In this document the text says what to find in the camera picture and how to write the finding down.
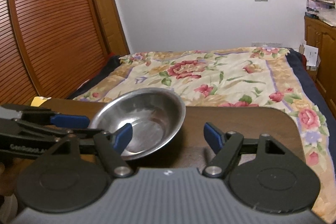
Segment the dark clothes on bed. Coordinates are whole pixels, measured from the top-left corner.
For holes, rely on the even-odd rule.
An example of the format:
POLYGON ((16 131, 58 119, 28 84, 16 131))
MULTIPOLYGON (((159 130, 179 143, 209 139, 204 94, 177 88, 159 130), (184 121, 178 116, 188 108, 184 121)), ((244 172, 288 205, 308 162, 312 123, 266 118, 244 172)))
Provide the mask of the dark clothes on bed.
POLYGON ((117 67, 120 66, 120 57, 120 55, 115 55, 114 53, 109 54, 99 73, 83 83, 79 88, 77 88, 76 91, 74 91, 71 95, 67 97, 67 100, 72 100, 75 97, 84 94, 89 89, 100 83, 103 79, 108 77, 110 73, 112 73, 117 67))

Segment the small steel bowl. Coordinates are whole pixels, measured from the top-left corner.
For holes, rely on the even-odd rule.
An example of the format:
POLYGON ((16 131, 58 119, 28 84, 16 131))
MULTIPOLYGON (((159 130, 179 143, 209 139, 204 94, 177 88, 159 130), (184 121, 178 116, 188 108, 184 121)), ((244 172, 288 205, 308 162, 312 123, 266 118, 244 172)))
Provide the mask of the small steel bowl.
POLYGON ((131 124, 133 136, 121 154, 128 161, 164 147, 179 132, 185 116, 186 105, 177 93, 163 88, 142 88, 105 105, 93 117, 89 128, 113 133, 131 124))

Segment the pile of folded fabrics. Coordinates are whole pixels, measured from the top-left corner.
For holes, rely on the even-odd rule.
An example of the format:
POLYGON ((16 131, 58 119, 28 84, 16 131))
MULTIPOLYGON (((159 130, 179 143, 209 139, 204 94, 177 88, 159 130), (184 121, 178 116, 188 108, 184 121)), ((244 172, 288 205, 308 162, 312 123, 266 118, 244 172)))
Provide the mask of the pile of folded fabrics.
POLYGON ((335 27, 335 1, 306 0, 306 15, 335 27))

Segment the wooden sideboard cabinet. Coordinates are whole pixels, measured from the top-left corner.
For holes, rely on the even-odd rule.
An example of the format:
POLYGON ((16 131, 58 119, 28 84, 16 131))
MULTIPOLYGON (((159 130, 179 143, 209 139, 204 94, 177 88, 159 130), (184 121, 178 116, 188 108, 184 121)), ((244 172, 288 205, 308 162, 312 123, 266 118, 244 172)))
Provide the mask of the wooden sideboard cabinet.
POLYGON ((335 27, 308 16, 304 21, 306 44, 318 48, 321 60, 314 82, 335 117, 335 27))

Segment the floral bed quilt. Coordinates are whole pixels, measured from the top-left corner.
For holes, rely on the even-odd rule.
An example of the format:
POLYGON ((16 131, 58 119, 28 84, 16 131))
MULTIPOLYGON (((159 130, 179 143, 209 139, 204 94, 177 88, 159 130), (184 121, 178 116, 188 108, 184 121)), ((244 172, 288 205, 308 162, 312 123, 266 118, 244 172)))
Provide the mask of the floral bed quilt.
POLYGON ((272 107, 298 127, 306 163, 319 176, 313 207, 335 221, 335 118, 306 71, 303 56, 289 48, 139 52, 73 100, 110 102, 140 88, 176 92, 188 106, 272 107))

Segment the yellow pikachu plush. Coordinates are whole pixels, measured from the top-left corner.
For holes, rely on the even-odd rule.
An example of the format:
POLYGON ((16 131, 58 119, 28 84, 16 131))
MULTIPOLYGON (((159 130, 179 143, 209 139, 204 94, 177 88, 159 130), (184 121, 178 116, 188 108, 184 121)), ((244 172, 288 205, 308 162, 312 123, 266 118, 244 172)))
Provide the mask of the yellow pikachu plush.
POLYGON ((45 103, 46 101, 50 100, 50 97, 41 97, 41 96, 36 96, 33 98, 30 106, 33 107, 39 107, 41 106, 43 103, 45 103))

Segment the white paper box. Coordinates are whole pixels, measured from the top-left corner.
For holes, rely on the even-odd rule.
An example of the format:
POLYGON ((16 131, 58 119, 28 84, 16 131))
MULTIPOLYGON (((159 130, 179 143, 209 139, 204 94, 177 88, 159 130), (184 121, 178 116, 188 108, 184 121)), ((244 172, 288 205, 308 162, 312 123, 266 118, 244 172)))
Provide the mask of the white paper box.
POLYGON ((299 53, 306 58, 306 67, 310 71, 317 71, 319 66, 318 48, 302 44, 299 46, 299 53))

